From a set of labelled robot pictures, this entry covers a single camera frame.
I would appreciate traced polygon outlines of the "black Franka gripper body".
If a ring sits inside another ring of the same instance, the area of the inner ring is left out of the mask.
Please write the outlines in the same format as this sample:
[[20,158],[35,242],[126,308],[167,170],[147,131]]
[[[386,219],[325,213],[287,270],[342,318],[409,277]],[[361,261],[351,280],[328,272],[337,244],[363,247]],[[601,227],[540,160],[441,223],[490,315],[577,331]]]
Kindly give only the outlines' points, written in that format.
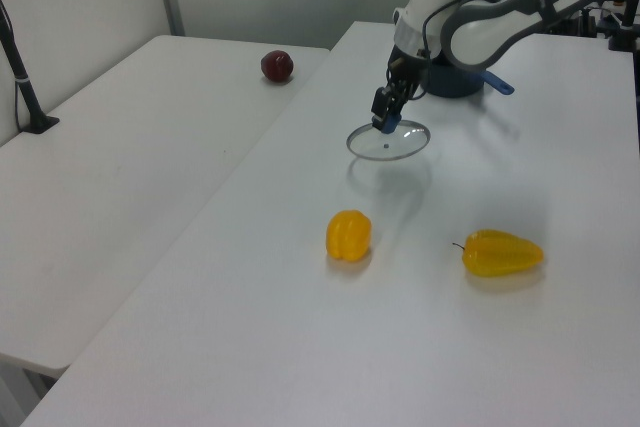
[[430,69],[431,60],[422,51],[414,57],[394,46],[387,62],[387,83],[401,99],[417,100],[425,93]]

